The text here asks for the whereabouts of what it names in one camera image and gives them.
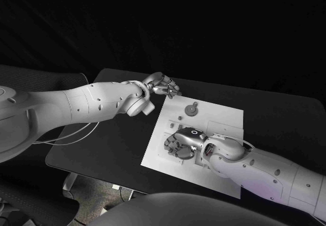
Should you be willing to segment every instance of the black chair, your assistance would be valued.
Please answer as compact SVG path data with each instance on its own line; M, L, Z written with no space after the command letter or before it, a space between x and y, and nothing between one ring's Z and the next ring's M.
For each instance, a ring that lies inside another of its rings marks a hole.
M49 73L0 65L0 85L23 91L73 89L88 84L82 73ZM55 139L63 127L40 140ZM0 197L30 219L46 226L66 226L75 218L79 203L62 195L68 172L46 166L52 145L32 145L20 155L0 163Z

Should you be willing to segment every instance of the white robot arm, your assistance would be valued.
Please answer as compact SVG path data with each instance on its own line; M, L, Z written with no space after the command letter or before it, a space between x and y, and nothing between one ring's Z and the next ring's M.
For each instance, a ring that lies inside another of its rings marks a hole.
M0 162L19 155L53 128L112 119L118 113L147 115L150 93L182 95L173 80L151 74L143 82L97 82L75 89L24 92L0 86Z
M180 129L164 142L170 155L187 160L199 151L202 163L215 174L229 178L264 199L326 221L326 176L249 146L249 149L244 148L234 137L219 134L208 137L190 127Z

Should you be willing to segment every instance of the black table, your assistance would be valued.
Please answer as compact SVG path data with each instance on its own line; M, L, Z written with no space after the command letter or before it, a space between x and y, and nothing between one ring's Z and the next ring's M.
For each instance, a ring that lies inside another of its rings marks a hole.
M104 69L94 82L141 81L148 75ZM244 110L244 140L310 170L326 175L326 112L311 98L174 79L183 96ZM159 118L164 95L151 95L150 115L118 114L99 122L92 134L75 144L53 146L46 157L50 167L108 181L144 193L183 192L216 198L280 219L290 225L317 225L314 219L291 207L264 200L242 189L241 200L140 165ZM60 137L85 124L68 125ZM95 123L65 144L84 137Z

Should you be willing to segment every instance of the white paper sheet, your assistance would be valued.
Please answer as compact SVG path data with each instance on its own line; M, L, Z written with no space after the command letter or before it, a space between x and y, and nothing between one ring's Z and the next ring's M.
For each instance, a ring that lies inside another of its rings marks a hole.
M197 115L190 117L185 113L185 107L192 105L193 102L197 102ZM203 167L196 161L197 158L183 161L167 154L163 142L176 132L179 124L183 127L195 127L208 136L216 132L244 139L244 111L187 97L174 96L172 100L166 97L141 161L141 166L239 199L241 187L229 178L219 177Z

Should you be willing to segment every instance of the black curtain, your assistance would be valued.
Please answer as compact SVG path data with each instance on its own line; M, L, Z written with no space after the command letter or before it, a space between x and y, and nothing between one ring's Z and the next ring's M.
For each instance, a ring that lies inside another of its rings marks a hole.
M161 71L326 103L324 1L111 4L0 1L0 64L89 82L104 68Z

